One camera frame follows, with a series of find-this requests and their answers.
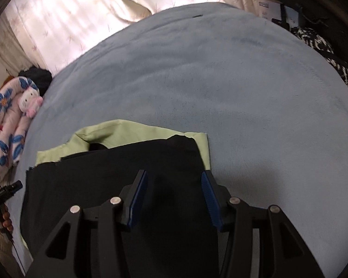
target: floral blanket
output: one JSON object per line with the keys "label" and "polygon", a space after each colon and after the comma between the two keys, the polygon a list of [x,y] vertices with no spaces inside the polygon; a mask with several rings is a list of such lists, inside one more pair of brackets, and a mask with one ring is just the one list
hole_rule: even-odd
{"label": "floral blanket", "polygon": [[17,77],[0,90],[0,180],[21,157],[32,119],[19,109],[18,101],[29,87],[39,91],[32,80]]}

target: human hand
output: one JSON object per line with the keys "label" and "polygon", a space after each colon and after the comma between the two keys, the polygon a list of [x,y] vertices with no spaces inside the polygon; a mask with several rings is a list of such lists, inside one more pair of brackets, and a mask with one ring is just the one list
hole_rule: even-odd
{"label": "human hand", "polygon": [[14,228],[12,225],[12,221],[10,219],[10,213],[8,212],[7,206],[5,206],[5,211],[6,212],[3,214],[3,218],[4,218],[3,226],[7,228],[9,232],[12,232]]}

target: metal screw head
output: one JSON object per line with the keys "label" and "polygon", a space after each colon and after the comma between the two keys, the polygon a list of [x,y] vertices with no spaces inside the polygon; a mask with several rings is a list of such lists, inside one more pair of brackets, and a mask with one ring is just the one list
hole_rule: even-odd
{"label": "metal screw head", "polygon": [[280,207],[275,205],[269,207],[269,209],[272,213],[279,213],[281,211]]}
{"label": "metal screw head", "polygon": [[114,196],[113,198],[110,199],[110,203],[112,205],[117,205],[121,203],[121,198],[119,198],[118,196]]}
{"label": "metal screw head", "polygon": [[231,197],[229,199],[229,202],[233,205],[237,205],[237,204],[240,204],[241,203],[241,200],[235,196]]}
{"label": "metal screw head", "polygon": [[80,211],[80,207],[78,205],[74,205],[70,208],[71,213],[78,213]]}

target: black and white patterned fabric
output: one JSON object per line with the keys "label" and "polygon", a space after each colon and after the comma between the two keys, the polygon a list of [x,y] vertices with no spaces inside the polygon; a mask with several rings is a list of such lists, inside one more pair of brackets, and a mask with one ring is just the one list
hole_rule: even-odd
{"label": "black and white patterned fabric", "polygon": [[293,27],[291,33],[320,53],[337,70],[348,87],[348,64],[335,56],[328,41],[311,28]]}

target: bed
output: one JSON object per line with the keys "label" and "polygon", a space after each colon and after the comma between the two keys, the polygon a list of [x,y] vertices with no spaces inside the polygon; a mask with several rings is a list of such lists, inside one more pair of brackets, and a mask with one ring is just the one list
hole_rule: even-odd
{"label": "bed", "polygon": [[[278,204],[327,278],[348,263],[348,88],[279,26],[221,3],[168,9],[71,63],[44,99],[15,180],[26,183],[37,151],[103,121],[205,132],[219,184],[251,205]],[[8,205],[28,268],[23,196]]]}

